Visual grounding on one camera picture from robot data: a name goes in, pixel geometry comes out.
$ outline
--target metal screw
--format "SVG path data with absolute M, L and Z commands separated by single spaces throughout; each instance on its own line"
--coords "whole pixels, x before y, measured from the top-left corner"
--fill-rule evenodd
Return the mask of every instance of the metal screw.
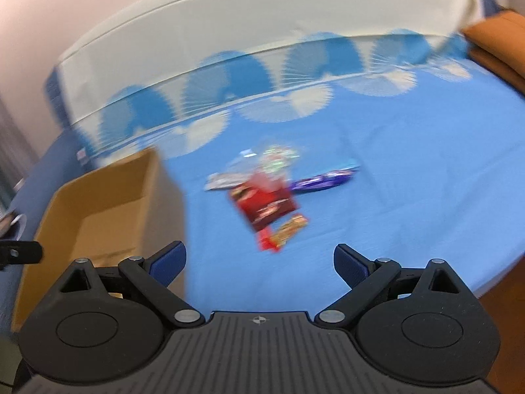
M 325 323 L 340 323 L 345 319 L 345 313 L 336 309 L 327 309 L 319 314 L 319 318 Z
M 175 320 L 181 323 L 193 323 L 199 320 L 200 313 L 194 309 L 181 309 L 175 313 Z

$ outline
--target bed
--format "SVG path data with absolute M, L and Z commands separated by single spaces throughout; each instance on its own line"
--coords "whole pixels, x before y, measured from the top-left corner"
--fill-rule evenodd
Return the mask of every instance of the bed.
M 525 250 L 525 101 L 466 58 L 458 31 L 481 17 L 480 0 L 142 0 L 47 87 L 96 164 L 159 149 L 185 193 L 186 300 L 206 316 L 315 315 L 348 290 L 338 243 L 404 267 L 443 258 L 480 296 Z M 264 138 L 300 150 L 294 179 L 360 165 L 297 198 L 310 222 L 279 254 L 204 191 Z

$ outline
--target black clamp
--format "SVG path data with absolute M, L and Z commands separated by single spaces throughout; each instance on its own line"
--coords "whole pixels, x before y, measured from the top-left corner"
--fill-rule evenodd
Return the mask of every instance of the black clamp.
M 7 265 L 37 264 L 42 256 L 38 242 L 0 240 L 0 271 Z
M 30 369 L 69 383 L 115 379 L 148 362 L 174 329 L 203 324 L 202 314 L 145 270 L 170 254 L 183 268 L 181 242 L 118 267 L 94 268 L 87 258 L 71 263 L 20 331 L 20 351 Z M 171 280 L 182 269 L 176 268 Z M 50 360 L 51 351 L 60 360 Z
M 432 259 L 424 270 L 401 268 L 340 244 L 334 266 L 352 290 L 314 321 L 349 331 L 377 369 L 429 386 L 488 374 L 499 351 L 498 330 L 444 260 Z

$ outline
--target blue bedsheet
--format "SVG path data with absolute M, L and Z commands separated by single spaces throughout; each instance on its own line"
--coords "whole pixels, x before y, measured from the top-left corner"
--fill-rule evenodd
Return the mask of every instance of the blue bedsheet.
M 413 68 L 417 87 L 388 98 L 321 81 L 328 105 L 290 122 L 249 120 L 246 103 L 224 107 L 221 135 L 166 162 L 186 192 L 188 301 L 206 315 L 313 316 L 348 290 L 333 268 L 338 243 L 407 267 L 446 259 L 474 291 L 515 262 L 525 250 L 525 101 L 476 65 L 458 63 L 468 78 Z M 225 192 L 203 191 L 208 174 L 260 138 L 302 150 L 294 177 L 349 157 L 361 164 L 348 184 L 297 197 L 310 223 L 279 254 L 258 250 Z

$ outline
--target blue pattern on sheet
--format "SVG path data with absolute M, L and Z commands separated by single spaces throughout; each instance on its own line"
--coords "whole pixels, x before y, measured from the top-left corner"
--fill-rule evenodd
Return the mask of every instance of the blue pattern on sheet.
M 384 72 L 391 67 L 421 65 L 432 54 L 426 38 L 414 31 L 395 30 L 377 39 L 370 57 L 370 71 Z
M 188 75 L 183 95 L 184 114 L 191 116 L 273 89 L 268 70 L 256 57 L 221 52 L 205 59 Z
M 64 104 L 62 90 L 60 89 L 60 79 L 58 76 L 58 70 L 56 68 L 53 69 L 47 78 L 45 90 L 53 109 L 53 114 L 60 124 L 60 127 L 71 127 L 71 120 L 69 119 L 69 114 L 67 113 L 66 105 Z
M 468 54 L 469 44 L 462 35 L 455 34 L 451 36 L 443 47 L 434 52 L 435 56 L 452 59 L 464 59 Z
M 171 103 L 153 87 L 128 86 L 113 96 L 100 111 L 100 136 L 105 147 L 175 121 Z
M 353 41 L 333 33 L 308 36 L 291 47 L 283 67 L 283 86 L 363 71 Z

